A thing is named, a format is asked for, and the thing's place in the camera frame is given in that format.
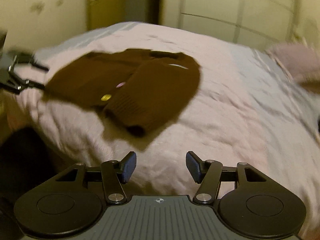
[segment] wooden door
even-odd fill
[[[88,0],[88,29],[124,21],[125,0]]]

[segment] beige wall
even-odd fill
[[[320,0],[298,0],[296,34],[320,51]]]
[[[86,31],[87,0],[0,0],[5,48],[36,50]]]

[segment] gray ridged plate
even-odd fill
[[[245,240],[226,228],[210,207],[197,206],[187,196],[133,196],[109,207],[86,232],[69,240]],[[298,240],[291,236],[288,239]]]

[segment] dark object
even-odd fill
[[[39,65],[31,54],[11,51],[0,53],[0,88],[15,94],[20,94],[26,88],[44,89],[44,85],[32,80],[23,80],[15,72],[17,64],[30,64],[35,68],[48,72],[47,67]]]
[[[148,23],[151,24],[160,24],[159,15],[160,15],[160,2],[161,0],[149,0],[148,3]]]
[[[0,146],[0,239],[19,239],[15,201],[56,173],[43,141],[32,128],[12,134]]]
[[[77,163],[23,195],[14,214],[29,236],[24,239],[291,239],[306,216],[293,193],[247,163],[223,167],[214,160],[186,155],[193,179],[201,183],[188,196],[130,196],[136,166],[130,152],[121,162],[86,168]],[[221,181],[235,190],[216,199]]]

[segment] cabinet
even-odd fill
[[[289,40],[296,0],[162,0],[162,24],[264,50]]]

